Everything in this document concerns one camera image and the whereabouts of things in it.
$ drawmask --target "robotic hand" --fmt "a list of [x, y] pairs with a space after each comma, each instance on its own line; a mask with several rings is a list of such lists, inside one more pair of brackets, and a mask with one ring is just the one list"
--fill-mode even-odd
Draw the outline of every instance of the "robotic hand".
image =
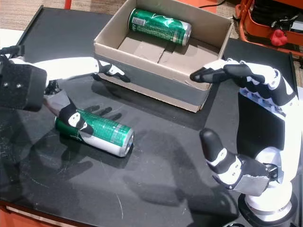
[[211, 62], [190, 78], [233, 79], [240, 87], [238, 153], [227, 151], [211, 129], [200, 132], [203, 153], [218, 183], [246, 195], [254, 217], [265, 223], [284, 220], [296, 209], [290, 181], [297, 173], [302, 132], [295, 92], [278, 70], [232, 59]]
[[[96, 60], [92, 57], [54, 59], [37, 63], [28, 63], [23, 61], [21, 58], [13, 58], [9, 61], [5, 59], [5, 56], [2, 56], [2, 58], [4, 59], [4, 64], [2, 64], [1, 70], [5, 72], [5, 74], [7, 72], [16, 73], [16, 71], [21, 71], [21, 74], [25, 74], [23, 75], [23, 78], [30, 75], [29, 79], [24, 81], [24, 84], [27, 85], [22, 85], [22, 82], [17, 84], [17, 92], [22, 93], [24, 91], [24, 94], [31, 100], [37, 100], [37, 98], [33, 96], [43, 96], [43, 93], [40, 94], [40, 92], [37, 92], [37, 90], [41, 90], [41, 81], [43, 83], [43, 75], [46, 75], [46, 80], [44, 80], [45, 87], [43, 88], [45, 89], [43, 98], [44, 105], [62, 122], [69, 126], [75, 127], [80, 132], [85, 132], [88, 135], [93, 134], [93, 128], [88, 125], [81, 117], [80, 113], [77, 112], [75, 104], [67, 96], [66, 92], [59, 88], [57, 80], [71, 79], [77, 76], [92, 73], [104, 73], [110, 77], [118, 77], [126, 83], [130, 82], [130, 79], [124, 74], [124, 72], [115, 65], [105, 61]], [[35, 106], [35, 111], [39, 110], [41, 107], [39, 106], [39, 102], [30, 101], [26, 104], [29, 106]], [[12, 105], [14, 108], [24, 109], [22, 105], [14, 105], [11, 103], [5, 106], [10, 107], [10, 105]]]

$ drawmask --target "black table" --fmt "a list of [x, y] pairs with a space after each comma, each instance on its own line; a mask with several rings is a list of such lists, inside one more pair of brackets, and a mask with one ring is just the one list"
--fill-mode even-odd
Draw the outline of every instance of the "black table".
[[[42, 8], [21, 40], [26, 61], [93, 56], [93, 39], [110, 17]], [[218, 93], [214, 86], [198, 113], [90, 76], [61, 87], [77, 107], [132, 127], [132, 151], [117, 158], [60, 137], [44, 107], [1, 109], [0, 200], [97, 227], [213, 227], [237, 218], [238, 194], [212, 179], [198, 137], [211, 111], [206, 125], [235, 150], [232, 82]]]

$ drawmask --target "open cardboard box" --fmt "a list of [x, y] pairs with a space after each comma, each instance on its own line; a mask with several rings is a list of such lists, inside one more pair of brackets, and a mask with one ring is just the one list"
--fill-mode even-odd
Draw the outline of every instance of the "open cardboard box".
[[[129, 31], [134, 8], [188, 22], [191, 37], [186, 46]], [[197, 112], [208, 96], [210, 84], [190, 80], [192, 72], [222, 57], [231, 21], [175, 0], [127, 0], [94, 40], [96, 58], [115, 64], [130, 78], [103, 79], [163, 102]]]

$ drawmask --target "white cylindrical base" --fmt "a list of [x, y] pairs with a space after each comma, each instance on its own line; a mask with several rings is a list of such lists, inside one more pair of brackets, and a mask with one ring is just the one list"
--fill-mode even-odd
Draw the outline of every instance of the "white cylindrical base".
[[245, 197], [245, 201], [251, 211], [263, 221], [279, 220], [291, 209], [290, 198], [292, 196], [291, 182], [270, 182], [269, 187], [260, 196]]

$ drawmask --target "green can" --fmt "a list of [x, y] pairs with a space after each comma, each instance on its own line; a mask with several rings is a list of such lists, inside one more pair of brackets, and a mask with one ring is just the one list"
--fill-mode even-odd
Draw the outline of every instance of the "green can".
[[128, 28], [183, 46], [187, 44], [191, 34], [189, 23], [142, 9], [133, 9], [128, 19]]
[[59, 118], [55, 118], [55, 129], [68, 137], [105, 150], [119, 157], [127, 155], [134, 139], [133, 129], [81, 109], [78, 109], [77, 112], [79, 112], [86, 123], [93, 128], [93, 135], [66, 125], [60, 121]]

